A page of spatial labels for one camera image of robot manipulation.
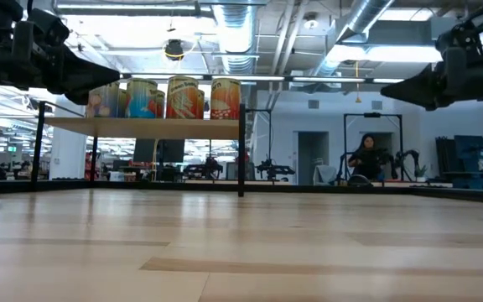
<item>woman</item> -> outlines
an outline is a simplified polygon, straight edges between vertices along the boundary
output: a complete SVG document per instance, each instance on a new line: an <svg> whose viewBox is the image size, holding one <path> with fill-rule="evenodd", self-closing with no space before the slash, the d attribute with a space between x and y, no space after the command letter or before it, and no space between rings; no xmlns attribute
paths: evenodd
<svg viewBox="0 0 483 302"><path fill-rule="evenodd" d="M379 160L374 150L374 137L371 134L365 134L362 137L359 148L348 159L348 166L354 168L353 175L360 174L369 180L375 180L382 172Z"/></svg>

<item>shelf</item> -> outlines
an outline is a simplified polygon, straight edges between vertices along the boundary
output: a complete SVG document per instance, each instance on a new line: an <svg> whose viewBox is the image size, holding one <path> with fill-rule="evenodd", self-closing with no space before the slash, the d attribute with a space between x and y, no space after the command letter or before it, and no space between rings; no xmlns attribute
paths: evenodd
<svg viewBox="0 0 483 302"><path fill-rule="evenodd" d="M238 139L238 121L152 118L47 117L57 128L99 138Z"/></svg>

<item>silver duct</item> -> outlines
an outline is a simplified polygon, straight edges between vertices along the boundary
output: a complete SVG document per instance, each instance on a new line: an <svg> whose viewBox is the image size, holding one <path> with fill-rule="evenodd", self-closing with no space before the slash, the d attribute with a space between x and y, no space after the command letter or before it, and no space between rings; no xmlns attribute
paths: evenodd
<svg viewBox="0 0 483 302"><path fill-rule="evenodd" d="M251 52L255 37L257 10L245 5L215 5L212 7L220 28L219 47L221 52L238 56L223 56L223 68L227 74L250 74L255 59L239 54Z"/></svg>
<svg viewBox="0 0 483 302"><path fill-rule="evenodd" d="M368 31L393 2L394 0L355 0L351 5L351 12L344 28L335 30L335 40L330 45L333 46L337 41ZM339 65L340 62L330 60L329 52L314 69L312 75L332 76Z"/></svg>

